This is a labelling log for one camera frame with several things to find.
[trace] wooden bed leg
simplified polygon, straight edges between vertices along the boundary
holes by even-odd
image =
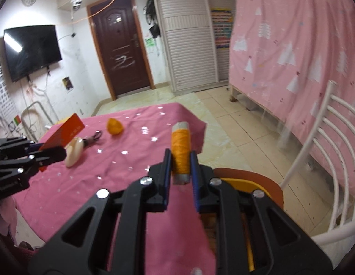
[[[229,101],[231,102],[235,102],[237,101],[236,97],[237,96],[237,92],[236,90],[234,89],[233,86],[229,85],[229,92],[230,92],[230,97],[229,97]]]

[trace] white metal chair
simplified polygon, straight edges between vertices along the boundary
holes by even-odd
[[[334,107],[329,105],[331,102],[337,102],[340,105],[346,107],[350,112],[352,112],[355,115],[355,108],[344,101],[343,99],[335,96],[333,92],[335,92],[336,89],[336,82],[330,80],[328,82],[326,92],[324,95],[323,102],[321,104],[321,107],[319,109],[317,118],[315,120],[314,126],[312,127],[309,136],[307,137],[305,143],[303,144],[302,149],[300,150],[299,154],[297,155],[296,159],[294,160],[292,166],[290,167],[289,171],[287,172],[286,176],[284,177],[283,182],[280,184],[280,187],[284,189],[286,185],[289,183],[290,179],[292,176],[296,174],[296,172],[299,170],[301,165],[304,163],[306,160],[313,143],[318,147],[320,152],[323,154],[324,158],[326,159],[329,168],[332,173],[333,177],[333,182],[334,182],[334,204],[333,204],[333,212],[331,215],[331,220],[329,224],[328,231],[326,233],[320,234],[313,236],[312,239],[319,245],[326,245],[329,243],[333,243],[336,241],[340,241],[342,239],[348,238],[352,235],[355,234],[355,205],[353,209],[353,215],[352,215],[352,220],[349,222],[346,222],[347,218],[347,211],[348,211],[348,205],[349,205],[349,176],[348,176],[348,169],[345,164],[344,157],[339,150],[338,146],[334,141],[329,137],[329,135],[324,131],[324,129],[321,127],[322,125],[328,125],[331,129],[333,129],[338,136],[344,141],[346,146],[349,149],[350,154],[352,155],[353,159],[353,165],[354,165],[354,171],[355,171],[355,151],[354,148],[352,147],[350,141],[348,138],[345,136],[345,134],[340,131],[340,129],[334,125],[333,122],[331,122],[326,116],[330,112],[332,113],[335,117],[340,119],[355,135],[355,126],[347,119],[345,118],[341,113],[339,113]],[[342,208],[342,216],[340,220],[339,227],[335,228],[336,224],[336,218],[338,215],[338,209],[339,209],[339,183],[338,183],[338,177],[336,174],[336,169],[334,168],[334,164],[332,163],[332,160],[329,156],[329,154],[326,152],[324,147],[319,143],[319,140],[317,139],[318,137],[323,137],[329,145],[334,149],[335,153],[338,155],[338,158],[340,162],[342,163],[343,167],[343,173],[344,173],[344,201],[343,201],[343,208]]]

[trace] black flat screen tv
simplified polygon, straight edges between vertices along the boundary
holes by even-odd
[[[4,30],[4,47],[12,81],[61,60],[54,25]]]

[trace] chair backrest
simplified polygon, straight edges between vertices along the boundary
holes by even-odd
[[[316,145],[316,147],[319,149],[319,151],[326,159],[326,162],[328,163],[329,169],[331,171],[331,175],[333,177],[333,183],[334,183],[333,212],[331,215],[328,232],[313,237],[313,239],[320,245],[332,243],[355,234],[355,204],[353,208],[352,220],[346,223],[347,211],[349,208],[349,172],[348,171],[352,170],[355,173],[355,150],[352,147],[352,144],[350,143],[347,136],[337,126],[339,123],[334,123],[330,121],[330,119],[327,117],[329,113],[332,113],[333,114],[332,120],[333,121],[334,119],[340,120],[341,123],[346,125],[347,128],[355,136],[355,126],[344,115],[342,115],[338,110],[336,110],[330,104],[338,103],[339,105],[345,107],[348,111],[350,111],[354,116],[355,116],[355,107],[350,105],[348,102],[344,101],[343,99],[339,98],[338,96],[334,95],[335,90],[336,90],[336,83],[330,80],[328,82],[326,92],[321,107],[319,109],[319,112],[317,114],[315,123],[306,141],[304,142],[302,149],[300,150],[292,166],[288,170],[286,176],[284,177],[283,182],[280,184],[282,189],[288,184],[292,176],[296,174],[296,172],[299,170],[299,168],[302,166],[302,164],[308,157],[308,154],[311,148],[313,147],[313,145]],[[344,159],[344,154],[342,154],[339,146],[334,142],[334,139],[332,139],[329,136],[329,134],[325,132],[324,125],[327,125],[328,129],[332,129],[347,146],[347,149],[349,150],[349,153],[351,154],[352,157],[354,168],[350,166],[347,167],[346,160]],[[339,209],[339,181],[338,181],[338,175],[336,173],[336,168],[334,167],[334,163],[333,163],[336,158],[334,158],[334,156],[331,157],[329,155],[329,153],[326,151],[324,146],[321,144],[321,141],[323,142],[326,141],[331,146],[331,148],[334,150],[335,154],[337,155],[339,161],[341,162],[343,168],[344,200],[342,204],[342,216],[340,220],[340,225],[337,228],[334,227],[336,224],[336,218],[338,216],[338,209]]]

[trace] door handle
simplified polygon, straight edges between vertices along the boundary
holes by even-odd
[[[138,40],[138,35],[137,34],[133,35],[132,41],[134,41],[135,47],[139,47],[139,40]]]

